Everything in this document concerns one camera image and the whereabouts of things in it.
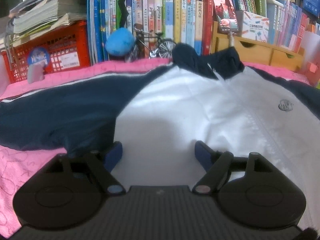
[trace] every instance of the pink fabric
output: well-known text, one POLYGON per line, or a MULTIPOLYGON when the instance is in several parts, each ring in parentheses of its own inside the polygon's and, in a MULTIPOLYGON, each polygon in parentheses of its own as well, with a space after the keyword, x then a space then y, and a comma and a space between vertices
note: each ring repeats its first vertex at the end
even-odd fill
POLYGON ((243 62, 245 66, 250 66, 254 68, 258 68, 261 70, 264 70, 268 72, 269 74, 275 76, 275 77, 282 77, 287 80, 297 80, 300 82, 303 82, 305 84, 309 85, 309 81, 306 76, 302 74, 295 73, 293 71, 290 71, 286 68, 279 68, 279 67, 271 67, 268 65, 258 64, 258 63, 251 63, 251 62, 243 62))
MULTIPOLYGON (((97 64, 93 67, 80 70, 53 73, 45 76, 39 82, 28 84, 22 81, 11 84, 0 99, 19 95, 31 90, 49 88, 64 84, 66 82, 89 78, 106 72, 147 72, 157 66, 167 64, 167 59, 142 59, 134 64, 109 61, 97 64)), ((245 65, 259 68, 274 76, 281 76, 287 79, 294 79, 305 82, 303 75, 280 68, 273 68, 266 65, 244 63, 245 65)), ((33 176, 44 164, 58 153, 66 153, 65 149, 53 151, 26 151, 20 152, 0 146, 0 234, 9 238, 20 228, 20 223, 13 211, 12 200, 17 190, 33 176)))

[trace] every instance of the miniature bicycle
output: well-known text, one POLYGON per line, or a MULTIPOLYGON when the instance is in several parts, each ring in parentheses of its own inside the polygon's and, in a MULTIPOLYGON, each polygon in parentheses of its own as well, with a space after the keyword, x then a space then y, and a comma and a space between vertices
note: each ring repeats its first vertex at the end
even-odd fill
POLYGON ((161 39, 163 33, 155 33, 156 36, 149 36, 150 32, 144 32, 142 30, 142 24, 134 24, 134 30, 137 34, 136 41, 134 43, 133 49, 124 58, 125 62, 133 62, 139 57, 139 45, 142 44, 149 50, 149 58, 161 57, 161 58, 171 58, 172 50, 176 46, 176 43, 172 39, 161 39), (156 38, 156 46, 154 49, 150 49, 144 42, 144 39, 156 38))

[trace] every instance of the person on phone screen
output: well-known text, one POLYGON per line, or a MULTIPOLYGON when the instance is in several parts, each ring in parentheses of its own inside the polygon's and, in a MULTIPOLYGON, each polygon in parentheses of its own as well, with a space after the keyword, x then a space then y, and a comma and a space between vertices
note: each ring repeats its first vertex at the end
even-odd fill
POLYGON ((236 13, 229 0, 219 0, 220 5, 216 6, 218 20, 221 27, 228 27, 230 29, 237 28, 236 13))

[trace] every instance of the bicycle wheel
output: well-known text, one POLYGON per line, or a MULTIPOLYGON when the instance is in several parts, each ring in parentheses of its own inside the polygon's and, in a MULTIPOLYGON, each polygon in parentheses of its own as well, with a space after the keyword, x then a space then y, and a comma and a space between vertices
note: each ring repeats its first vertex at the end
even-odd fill
POLYGON ((137 43, 134 44, 133 49, 124 57, 124 62, 130 63, 138 59, 139 48, 137 43))
POLYGON ((159 57, 172 58, 172 50, 176 43, 172 39, 163 39, 159 42, 159 57))

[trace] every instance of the red plastic crate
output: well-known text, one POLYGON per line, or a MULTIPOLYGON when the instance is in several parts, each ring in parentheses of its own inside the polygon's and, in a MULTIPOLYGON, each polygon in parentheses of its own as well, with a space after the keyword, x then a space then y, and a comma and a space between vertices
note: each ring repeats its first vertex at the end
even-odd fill
POLYGON ((11 64, 12 70, 6 53, 4 61, 9 74, 10 82, 15 83, 27 79, 28 74, 28 55, 34 48, 45 48, 50 55, 50 62, 44 69, 44 74, 75 70, 91 66, 87 42, 87 22, 80 21, 74 25, 51 31, 28 41, 18 47, 12 48, 11 55, 14 63, 11 64), (61 64, 61 55, 77 53, 79 66, 63 67, 61 64))

